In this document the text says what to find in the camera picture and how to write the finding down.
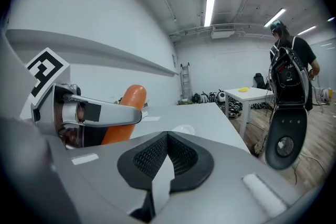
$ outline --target fluorescent light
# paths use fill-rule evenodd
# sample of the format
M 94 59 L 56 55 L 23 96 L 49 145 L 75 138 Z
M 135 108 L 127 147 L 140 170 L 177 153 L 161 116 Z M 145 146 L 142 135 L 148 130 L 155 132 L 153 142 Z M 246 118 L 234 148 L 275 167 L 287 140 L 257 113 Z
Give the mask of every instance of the fluorescent light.
M 306 29 L 305 31 L 302 31 L 302 32 L 298 33 L 298 36 L 302 35 L 302 34 L 305 33 L 305 32 L 308 32 L 308 31 L 310 31 L 310 30 L 313 30 L 314 28 L 316 28 L 316 26 L 312 26 L 312 27 Z
M 210 26 L 215 0 L 206 0 L 204 27 Z
M 283 14 L 286 10 L 285 9 L 281 9 L 271 20 L 269 20 L 264 27 L 268 27 L 271 23 L 273 23 L 277 18 L 279 18 L 281 16 L 281 14 Z

